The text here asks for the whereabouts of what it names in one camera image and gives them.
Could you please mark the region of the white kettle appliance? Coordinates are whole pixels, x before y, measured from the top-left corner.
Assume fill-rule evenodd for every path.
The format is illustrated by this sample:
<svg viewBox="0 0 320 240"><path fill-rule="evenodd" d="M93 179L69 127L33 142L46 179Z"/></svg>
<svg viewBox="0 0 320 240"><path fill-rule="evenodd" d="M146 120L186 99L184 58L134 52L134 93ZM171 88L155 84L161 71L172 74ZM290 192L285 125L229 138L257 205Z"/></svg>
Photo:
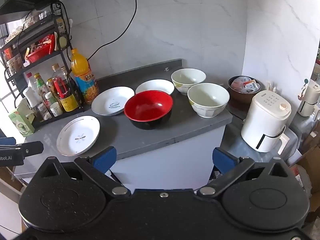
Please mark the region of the white kettle appliance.
<svg viewBox="0 0 320 240"><path fill-rule="evenodd" d="M308 82L297 113L303 117L310 116L319 100L319 84L313 80Z"/></svg>

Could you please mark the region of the green cardboard box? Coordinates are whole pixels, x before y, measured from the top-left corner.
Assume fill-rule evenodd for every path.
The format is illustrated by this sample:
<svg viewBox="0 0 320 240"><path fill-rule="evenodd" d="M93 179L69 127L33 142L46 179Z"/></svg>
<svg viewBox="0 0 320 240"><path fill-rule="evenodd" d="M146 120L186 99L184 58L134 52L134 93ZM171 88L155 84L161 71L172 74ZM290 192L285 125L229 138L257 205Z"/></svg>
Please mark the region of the green cardboard box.
<svg viewBox="0 0 320 240"><path fill-rule="evenodd" d="M35 114L26 99L22 99L17 108L9 114L9 119L23 137L28 137L35 132L32 124Z"/></svg>

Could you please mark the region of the orange juice bottle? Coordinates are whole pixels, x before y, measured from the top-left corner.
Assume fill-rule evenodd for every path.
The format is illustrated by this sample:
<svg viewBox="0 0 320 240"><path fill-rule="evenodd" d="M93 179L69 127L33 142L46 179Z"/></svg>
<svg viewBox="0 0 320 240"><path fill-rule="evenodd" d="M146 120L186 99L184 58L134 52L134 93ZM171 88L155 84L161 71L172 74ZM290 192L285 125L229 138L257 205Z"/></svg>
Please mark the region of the orange juice bottle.
<svg viewBox="0 0 320 240"><path fill-rule="evenodd" d="M87 59L76 48L71 50L71 69L85 103L91 105L99 95L99 87Z"/></svg>

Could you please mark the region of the black metal spice rack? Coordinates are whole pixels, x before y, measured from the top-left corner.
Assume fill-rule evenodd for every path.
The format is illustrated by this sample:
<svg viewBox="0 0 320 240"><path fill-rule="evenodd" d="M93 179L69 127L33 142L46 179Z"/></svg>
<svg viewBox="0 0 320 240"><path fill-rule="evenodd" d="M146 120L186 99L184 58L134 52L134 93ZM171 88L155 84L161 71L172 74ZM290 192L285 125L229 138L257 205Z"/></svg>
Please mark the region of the black metal spice rack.
<svg viewBox="0 0 320 240"><path fill-rule="evenodd" d="M67 81L71 82L72 70L69 68L68 50L72 49L69 35L70 25L68 23L67 11L61 1L53 1L50 5L50 13L22 31L1 47L1 59L4 64L4 52L11 49L12 55L20 55L21 59L29 62L26 67L11 74L9 66L5 67L4 77L6 83L18 81L20 76L57 55L61 56L67 70Z"/></svg>

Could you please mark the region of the clear glass spice shaker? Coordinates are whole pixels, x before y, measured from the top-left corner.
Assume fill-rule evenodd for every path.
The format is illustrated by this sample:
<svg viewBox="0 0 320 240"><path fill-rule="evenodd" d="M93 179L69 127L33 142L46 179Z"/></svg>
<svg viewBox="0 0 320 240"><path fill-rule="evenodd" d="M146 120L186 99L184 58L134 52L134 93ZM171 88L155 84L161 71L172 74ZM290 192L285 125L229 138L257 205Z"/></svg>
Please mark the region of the clear glass spice shaker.
<svg viewBox="0 0 320 240"><path fill-rule="evenodd" d="M44 103L38 103L36 105L36 109L38 111L38 113L40 114L40 116L43 118L44 121L49 120L52 118L52 115L50 114L50 112L48 111L47 107L45 106Z"/></svg>

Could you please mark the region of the white plate bakery print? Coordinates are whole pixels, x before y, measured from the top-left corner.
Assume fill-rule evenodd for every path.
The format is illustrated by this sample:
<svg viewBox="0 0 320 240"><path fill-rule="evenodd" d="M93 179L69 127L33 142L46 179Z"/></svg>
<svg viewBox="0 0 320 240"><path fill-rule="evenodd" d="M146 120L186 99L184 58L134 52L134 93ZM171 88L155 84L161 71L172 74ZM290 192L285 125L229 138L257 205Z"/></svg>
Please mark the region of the white plate bakery print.
<svg viewBox="0 0 320 240"><path fill-rule="evenodd" d="M174 92L174 85L171 81L163 79L149 80L136 88L136 94L147 90L159 90L171 95Z"/></svg>

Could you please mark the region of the white lid seasoning jar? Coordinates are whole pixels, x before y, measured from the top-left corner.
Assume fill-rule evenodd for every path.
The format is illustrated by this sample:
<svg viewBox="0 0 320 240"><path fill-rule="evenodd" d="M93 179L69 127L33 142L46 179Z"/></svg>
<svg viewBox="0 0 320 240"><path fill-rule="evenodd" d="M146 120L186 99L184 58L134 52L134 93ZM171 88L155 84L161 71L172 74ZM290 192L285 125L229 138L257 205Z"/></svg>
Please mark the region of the white lid seasoning jar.
<svg viewBox="0 0 320 240"><path fill-rule="evenodd" d="M52 112L53 116L57 117L62 115L63 114L62 108L60 107L56 98L53 96L52 92L48 92L44 96L49 103L49 109Z"/></svg>

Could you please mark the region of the white bowl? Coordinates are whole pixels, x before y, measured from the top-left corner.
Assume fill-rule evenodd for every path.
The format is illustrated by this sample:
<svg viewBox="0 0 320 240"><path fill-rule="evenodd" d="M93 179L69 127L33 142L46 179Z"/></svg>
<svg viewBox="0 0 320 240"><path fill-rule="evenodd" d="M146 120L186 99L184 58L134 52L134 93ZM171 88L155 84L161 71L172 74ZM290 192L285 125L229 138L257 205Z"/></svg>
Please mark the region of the white bowl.
<svg viewBox="0 0 320 240"><path fill-rule="evenodd" d="M230 100L229 92L215 83L199 83L192 86L187 97L193 110L202 118L219 115Z"/></svg>
<svg viewBox="0 0 320 240"><path fill-rule="evenodd" d="M196 84L202 83L206 79L206 74L194 68L182 68L172 73L171 80L175 88L183 95L187 95L188 90Z"/></svg>

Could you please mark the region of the red basket on rack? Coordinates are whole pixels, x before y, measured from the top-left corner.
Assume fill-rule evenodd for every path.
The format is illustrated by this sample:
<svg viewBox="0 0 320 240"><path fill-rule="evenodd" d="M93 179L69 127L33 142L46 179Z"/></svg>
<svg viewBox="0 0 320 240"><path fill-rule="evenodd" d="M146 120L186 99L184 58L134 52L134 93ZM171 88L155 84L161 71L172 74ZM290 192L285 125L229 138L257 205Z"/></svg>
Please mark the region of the red basket on rack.
<svg viewBox="0 0 320 240"><path fill-rule="evenodd" d="M49 34L38 42L29 46L25 52L25 59L35 63L44 56L50 55L55 50L55 34Z"/></svg>

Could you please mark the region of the white plate orange rim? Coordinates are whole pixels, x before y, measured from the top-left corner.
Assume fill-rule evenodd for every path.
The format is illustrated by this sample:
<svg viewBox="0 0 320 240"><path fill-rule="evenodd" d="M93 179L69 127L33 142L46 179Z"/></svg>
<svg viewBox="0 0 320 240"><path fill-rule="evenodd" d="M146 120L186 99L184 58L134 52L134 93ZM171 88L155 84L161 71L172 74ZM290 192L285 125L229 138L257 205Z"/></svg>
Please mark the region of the white plate orange rim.
<svg viewBox="0 0 320 240"><path fill-rule="evenodd" d="M100 122L87 115L78 117L60 131L56 147L66 157L73 157L87 152L96 142L100 133Z"/></svg>

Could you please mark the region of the white plate Sweet print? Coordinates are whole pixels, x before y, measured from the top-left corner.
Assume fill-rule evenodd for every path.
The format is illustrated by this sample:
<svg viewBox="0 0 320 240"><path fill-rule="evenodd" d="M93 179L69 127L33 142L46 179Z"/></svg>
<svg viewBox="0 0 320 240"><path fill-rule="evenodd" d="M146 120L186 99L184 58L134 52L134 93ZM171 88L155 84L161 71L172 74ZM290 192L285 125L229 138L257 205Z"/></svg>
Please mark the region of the white plate Sweet print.
<svg viewBox="0 0 320 240"><path fill-rule="evenodd" d="M130 87L114 87L99 94L91 104L95 114L113 116L120 114L129 99L135 95Z"/></svg>

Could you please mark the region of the white air fryer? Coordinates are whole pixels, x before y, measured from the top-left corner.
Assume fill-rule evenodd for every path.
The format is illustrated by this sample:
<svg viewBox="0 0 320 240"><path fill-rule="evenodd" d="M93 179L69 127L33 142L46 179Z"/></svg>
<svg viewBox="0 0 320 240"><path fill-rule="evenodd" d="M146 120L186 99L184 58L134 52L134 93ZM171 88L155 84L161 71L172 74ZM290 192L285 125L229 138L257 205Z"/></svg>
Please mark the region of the white air fryer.
<svg viewBox="0 0 320 240"><path fill-rule="evenodd" d="M250 104L246 119L241 129L241 137L252 149L267 153L278 141L281 155L289 142L285 135L286 122L291 115L290 103L270 90L256 94Z"/></svg>

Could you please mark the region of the brown bowl with packets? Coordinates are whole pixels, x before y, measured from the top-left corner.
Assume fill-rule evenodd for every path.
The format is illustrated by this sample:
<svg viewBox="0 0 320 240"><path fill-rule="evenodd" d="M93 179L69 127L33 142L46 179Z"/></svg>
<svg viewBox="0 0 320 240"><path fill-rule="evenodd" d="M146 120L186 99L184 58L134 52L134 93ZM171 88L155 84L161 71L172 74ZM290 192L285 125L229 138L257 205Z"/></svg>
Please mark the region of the brown bowl with packets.
<svg viewBox="0 0 320 240"><path fill-rule="evenodd" d="M228 91L235 103L249 105L262 88L258 80L249 76L234 76L228 80Z"/></svg>

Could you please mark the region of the white bowl back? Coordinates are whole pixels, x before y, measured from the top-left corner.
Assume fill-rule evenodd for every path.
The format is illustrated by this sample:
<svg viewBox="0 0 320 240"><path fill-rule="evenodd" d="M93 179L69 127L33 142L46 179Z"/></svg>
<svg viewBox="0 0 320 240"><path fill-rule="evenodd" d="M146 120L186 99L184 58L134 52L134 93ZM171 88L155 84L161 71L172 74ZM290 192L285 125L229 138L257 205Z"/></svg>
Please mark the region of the white bowl back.
<svg viewBox="0 0 320 240"><path fill-rule="evenodd" d="M206 74L194 68L182 68L172 73L171 80L175 88L183 95L187 95L188 90L196 84L202 83L206 79Z"/></svg>

